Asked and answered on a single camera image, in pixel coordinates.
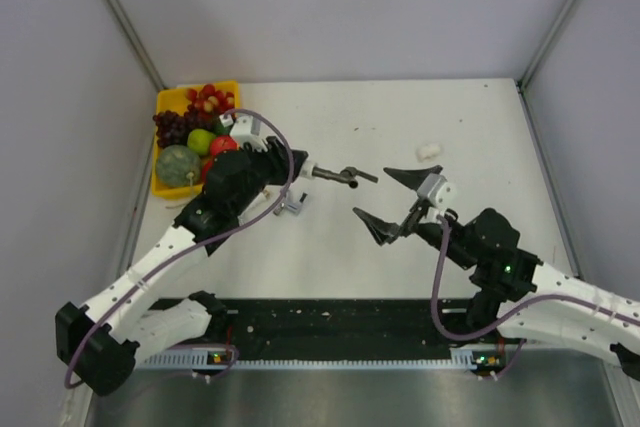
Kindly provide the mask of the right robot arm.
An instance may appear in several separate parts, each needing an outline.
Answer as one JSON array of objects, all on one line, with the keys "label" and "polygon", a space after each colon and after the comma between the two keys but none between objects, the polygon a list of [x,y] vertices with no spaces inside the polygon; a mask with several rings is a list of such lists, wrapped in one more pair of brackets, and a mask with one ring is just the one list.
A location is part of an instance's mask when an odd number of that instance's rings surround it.
[{"label": "right robot arm", "polygon": [[[500,335],[562,346],[616,366],[637,380],[638,302],[565,274],[521,249],[519,231],[493,208],[461,224],[451,207],[456,187],[442,170],[440,165],[384,170],[416,195],[399,223],[360,208],[354,211],[378,245],[415,235],[438,249],[430,298],[437,331],[456,342],[487,343]],[[467,333],[449,330],[441,318],[439,289],[447,261],[470,271],[469,280],[478,289],[467,307]]]}]

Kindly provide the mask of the far white pipe elbow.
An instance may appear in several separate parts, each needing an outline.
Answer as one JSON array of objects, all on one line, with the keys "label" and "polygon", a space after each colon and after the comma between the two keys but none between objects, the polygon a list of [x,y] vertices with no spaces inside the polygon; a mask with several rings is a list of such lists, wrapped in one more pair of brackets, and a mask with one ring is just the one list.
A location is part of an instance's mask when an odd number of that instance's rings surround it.
[{"label": "far white pipe elbow", "polygon": [[427,143],[420,145],[415,152],[418,162],[427,162],[436,159],[443,152],[443,148],[440,143]]}]

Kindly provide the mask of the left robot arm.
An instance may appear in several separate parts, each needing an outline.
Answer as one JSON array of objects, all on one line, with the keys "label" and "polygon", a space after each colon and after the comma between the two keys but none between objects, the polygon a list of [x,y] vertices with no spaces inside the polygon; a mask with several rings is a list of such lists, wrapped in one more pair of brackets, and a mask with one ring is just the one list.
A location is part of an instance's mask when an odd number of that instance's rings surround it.
[{"label": "left robot arm", "polygon": [[309,155],[276,137],[266,149],[227,150],[208,169],[202,191],[177,215],[151,250],[81,306],[66,303],[55,316],[56,351],[66,365],[64,385],[87,385],[107,396],[150,357],[199,337],[216,343],[227,321],[214,295],[200,291],[152,312],[167,289],[203,263],[230,236],[239,218],[267,186],[287,189]]}]

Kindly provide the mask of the dark bronze water faucet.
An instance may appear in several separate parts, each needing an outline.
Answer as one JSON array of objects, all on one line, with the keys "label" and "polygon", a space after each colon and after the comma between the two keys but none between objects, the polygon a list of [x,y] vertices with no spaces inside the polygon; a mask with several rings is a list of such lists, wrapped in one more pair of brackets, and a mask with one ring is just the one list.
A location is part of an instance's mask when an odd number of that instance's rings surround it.
[{"label": "dark bronze water faucet", "polygon": [[376,176],[361,171],[356,167],[345,167],[340,172],[333,172],[331,170],[323,169],[320,167],[314,167],[312,169],[312,176],[314,178],[320,178],[344,184],[349,186],[351,189],[356,189],[359,186],[360,179],[364,179],[372,183],[377,183],[379,181]]}]

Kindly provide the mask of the white pipe elbow fitting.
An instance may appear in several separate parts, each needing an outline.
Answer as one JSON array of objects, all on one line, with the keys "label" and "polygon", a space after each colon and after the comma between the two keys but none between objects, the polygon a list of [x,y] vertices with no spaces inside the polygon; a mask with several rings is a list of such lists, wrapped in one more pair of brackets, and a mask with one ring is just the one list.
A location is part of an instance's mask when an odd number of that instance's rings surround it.
[{"label": "white pipe elbow fitting", "polygon": [[317,167],[317,163],[312,161],[311,159],[307,159],[300,169],[299,176],[301,178],[313,180],[314,179],[314,169]]}]

